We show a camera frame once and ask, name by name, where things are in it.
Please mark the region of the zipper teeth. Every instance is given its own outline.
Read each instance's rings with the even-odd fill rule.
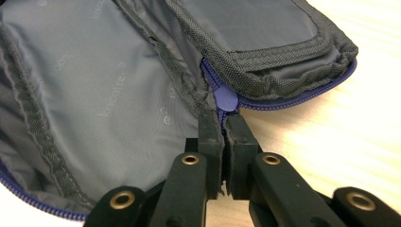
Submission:
[[[296,100],[290,101],[289,103],[286,103],[286,104],[277,104],[277,105],[271,105],[271,106],[269,106],[269,104],[267,104],[267,106],[257,106],[257,104],[247,103],[247,100],[244,97],[242,97],[239,100],[239,105],[241,107],[255,110],[255,111],[278,111],[278,110],[282,110],[285,108],[293,107],[293,106],[299,105],[301,103],[304,103],[304,102],[306,102],[316,96],[319,96],[319,95],[333,89],[334,87],[338,86],[339,84],[344,82],[346,79],[348,79],[354,73],[356,68],[357,68],[357,60],[353,60],[349,69],[345,72],[344,75],[342,75],[341,79],[334,81],[327,86],[323,86],[321,89],[312,90],[311,94],[308,95],[307,97],[304,97],[304,98],[301,98],[298,100],[296,99]]]
[[[32,198],[18,185],[13,183],[3,172],[0,172],[0,183],[20,200],[50,215],[75,221],[84,221],[88,217],[87,214],[64,211]]]

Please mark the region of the blue zipper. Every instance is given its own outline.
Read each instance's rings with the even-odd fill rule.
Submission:
[[[31,195],[27,194],[27,192],[18,183],[15,182],[1,161],[0,183],[20,200],[50,215],[75,221],[84,221],[88,218],[88,214],[65,211],[33,198]]]
[[[236,92],[228,88],[228,86],[221,80],[220,75],[213,68],[209,60],[203,58],[200,64],[200,68],[203,71],[209,85],[213,89],[220,124],[224,121],[225,116],[230,113],[238,112],[239,107],[244,107],[256,111],[277,111],[285,108],[293,107],[308,101],[311,98],[319,96],[334,87],[338,86],[346,79],[348,79],[357,68],[357,60],[350,63],[347,71],[338,79],[325,84],[322,87],[305,91],[299,96],[289,99],[277,99],[269,101],[257,101],[250,100],[244,96],[238,95]]]

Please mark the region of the brass grommet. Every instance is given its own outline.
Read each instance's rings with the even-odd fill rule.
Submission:
[[[182,158],[182,161],[186,165],[194,165],[200,161],[200,158],[197,155],[188,154]]]
[[[122,191],[115,194],[110,200],[110,206],[114,210],[122,210],[135,202],[135,195],[130,191]]]
[[[358,193],[358,192],[350,192],[346,196],[348,202],[355,206],[358,209],[364,211],[374,211],[375,210],[375,202],[369,199],[369,197]]]
[[[263,156],[263,161],[269,165],[279,165],[281,162],[279,158],[270,154]]]

